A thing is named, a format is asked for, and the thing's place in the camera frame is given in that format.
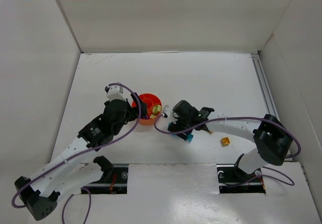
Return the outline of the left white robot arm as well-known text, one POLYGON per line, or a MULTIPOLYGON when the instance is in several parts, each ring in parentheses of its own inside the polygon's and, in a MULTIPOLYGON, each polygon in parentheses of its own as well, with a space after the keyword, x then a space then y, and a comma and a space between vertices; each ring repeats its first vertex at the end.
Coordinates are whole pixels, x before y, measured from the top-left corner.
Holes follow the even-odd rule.
POLYGON ((148 114, 138 94, 132 93, 131 97, 132 104, 120 92, 109 94, 103 113, 83 127, 60 155, 36 174, 15 181, 17 196, 34 220, 48 217, 58 202, 72 192, 111 178, 114 166, 98 151, 112 143, 128 122, 148 114))

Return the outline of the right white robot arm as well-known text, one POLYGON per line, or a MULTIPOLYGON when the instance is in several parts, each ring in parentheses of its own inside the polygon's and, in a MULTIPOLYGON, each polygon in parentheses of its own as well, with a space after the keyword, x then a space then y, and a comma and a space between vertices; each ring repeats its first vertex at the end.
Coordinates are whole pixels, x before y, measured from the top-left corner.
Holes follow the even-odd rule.
POLYGON ((174 121, 169 124, 168 131, 177 132, 177 136, 184 140, 191 131, 182 131, 194 127, 197 131, 223 132, 253 142, 256 148, 242 154, 234 166, 249 175, 267 164, 282 165, 293 141, 282 129, 283 125, 270 114, 265 115, 264 121, 229 120, 227 115, 213 108, 197 110, 185 100, 177 103, 172 112, 175 114, 174 121))

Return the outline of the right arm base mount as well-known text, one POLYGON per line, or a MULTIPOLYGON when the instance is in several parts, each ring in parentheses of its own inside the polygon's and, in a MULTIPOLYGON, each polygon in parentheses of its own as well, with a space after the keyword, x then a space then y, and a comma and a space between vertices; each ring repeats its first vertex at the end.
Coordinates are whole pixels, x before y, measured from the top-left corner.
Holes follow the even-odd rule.
POLYGON ((217 165, 217 176, 220 194, 243 194, 262 193, 265 194, 265 186, 262 178, 256 178, 246 183, 255 176, 254 173, 247 174, 237 167, 243 155, 239 156, 235 164, 217 165))

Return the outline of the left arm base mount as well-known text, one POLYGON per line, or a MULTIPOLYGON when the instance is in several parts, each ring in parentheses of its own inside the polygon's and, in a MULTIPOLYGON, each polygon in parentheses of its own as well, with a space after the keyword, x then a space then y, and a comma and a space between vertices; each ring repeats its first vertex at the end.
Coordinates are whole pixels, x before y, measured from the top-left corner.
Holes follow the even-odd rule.
POLYGON ((106 157, 94 158, 94 163, 102 172, 99 180, 92 182, 87 188, 91 194, 126 194, 128 182, 128 164, 112 164, 106 157))

